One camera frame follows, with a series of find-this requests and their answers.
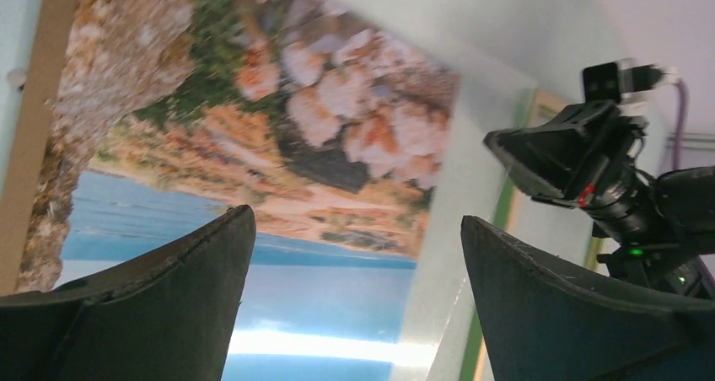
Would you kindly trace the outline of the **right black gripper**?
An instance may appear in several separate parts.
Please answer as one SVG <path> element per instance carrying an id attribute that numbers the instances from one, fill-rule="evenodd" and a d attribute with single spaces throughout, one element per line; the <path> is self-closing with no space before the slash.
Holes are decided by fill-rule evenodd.
<path id="1" fill-rule="evenodd" d="M 669 237 L 669 225 L 653 199 L 653 176 L 636 166 L 648 123 L 620 115 L 611 101 L 567 105 L 540 126 L 490 131 L 483 143 L 525 195 L 569 207 L 579 197 L 593 237 L 655 244 Z"/>

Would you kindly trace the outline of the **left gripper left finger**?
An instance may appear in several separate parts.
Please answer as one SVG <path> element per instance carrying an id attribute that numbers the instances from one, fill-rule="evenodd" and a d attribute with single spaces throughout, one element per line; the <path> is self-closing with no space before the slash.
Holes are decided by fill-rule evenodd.
<path id="1" fill-rule="evenodd" d="M 255 245 L 248 206 L 49 292 L 1 300 L 4 380 L 219 380 Z"/>

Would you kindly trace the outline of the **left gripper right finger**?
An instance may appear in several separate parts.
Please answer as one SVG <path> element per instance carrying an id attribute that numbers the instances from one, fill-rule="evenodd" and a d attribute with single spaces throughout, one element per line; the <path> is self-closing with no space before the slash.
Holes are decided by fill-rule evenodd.
<path id="1" fill-rule="evenodd" d="M 475 216 L 461 242 L 495 379 L 713 379 L 713 302 L 602 276 Z"/>

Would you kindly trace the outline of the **wooden picture frame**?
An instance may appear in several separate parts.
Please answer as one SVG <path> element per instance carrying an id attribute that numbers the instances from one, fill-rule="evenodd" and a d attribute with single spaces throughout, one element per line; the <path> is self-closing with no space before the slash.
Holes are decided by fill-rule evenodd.
<path id="1" fill-rule="evenodd" d="M 542 89 L 524 89 L 519 92 L 514 115 L 487 130 L 538 126 L 573 102 Z M 509 179 L 506 168 L 500 180 L 496 206 L 483 220 L 578 266 L 599 269 L 595 259 L 604 241 L 592 236 L 593 223 L 586 214 L 532 201 Z"/>

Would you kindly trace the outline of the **landscape photo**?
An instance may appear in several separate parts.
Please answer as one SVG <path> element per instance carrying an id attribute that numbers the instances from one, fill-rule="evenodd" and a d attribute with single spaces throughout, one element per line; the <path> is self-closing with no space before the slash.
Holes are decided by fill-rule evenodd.
<path id="1" fill-rule="evenodd" d="M 249 205 L 227 380 L 387 380 L 458 74 L 335 0 L 77 0 L 14 291 Z"/>

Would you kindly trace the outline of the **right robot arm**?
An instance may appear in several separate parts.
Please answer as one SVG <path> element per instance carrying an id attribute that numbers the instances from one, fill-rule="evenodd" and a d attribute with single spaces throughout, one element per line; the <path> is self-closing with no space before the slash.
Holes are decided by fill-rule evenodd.
<path id="1" fill-rule="evenodd" d="M 611 277 L 663 292 L 711 299 L 702 263 L 714 251 L 714 169 L 652 176 L 636 166 L 646 121 L 611 101 L 565 107 L 541 126 L 489 132 L 485 146 L 533 201 L 577 208 L 593 235 L 618 249 L 600 254 Z"/>

